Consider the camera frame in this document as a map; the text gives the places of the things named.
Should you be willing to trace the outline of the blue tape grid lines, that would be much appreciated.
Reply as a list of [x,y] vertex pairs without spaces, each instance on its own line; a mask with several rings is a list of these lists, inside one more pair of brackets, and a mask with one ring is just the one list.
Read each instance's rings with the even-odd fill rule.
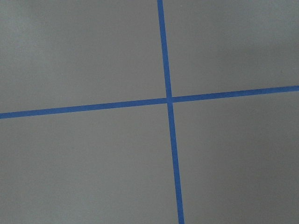
[[172,157],[173,174],[174,174],[178,222],[180,224],[184,224],[185,223],[184,206],[183,206],[184,203],[182,197],[181,178],[180,178],[180,169],[179,169],[174,104],[181,103],[181,102],[212,100],[212,99],[220,99],[220,98],[236,98],[236,97],[246,97],[246,96],[254,96],[254,95],[296,92],[299,90],[299,86],[292,85],[292,86],[282,86],[282,87],[251,89],[251,90],[215,92],[215,93],[188,95],[188,96],[177,96],[177,97],[173,96],[172,89],[171,89],[172,85],[171,85],[171,73],[170,73],[170,66],[169,66],[168,46],[167,46],[167,32],[166,32],[165,18],[164,18],[164,3],[162,0],[157,1],[157,12],[158,12],[159,31],[160,31],[160,40],[161,40],[161,49],[162,49],[166,97],[112,102],[112,103],[101,103],[101,104],[94,104],[94,105],[78,105],[78,106],[47,108],[47,109],[38,109],[38,110],[29,110],[29,111],[6,112],[6,113],[1,113],[0,118],[12,119],[12,118],[23,118],[23,117],[43,116],[43,115],[52,115],[52,114],[87,112],[87,111],[96,111],[96,110],[166,104],[167,113],[168,113],[169,131],[170,131],[171,157]]

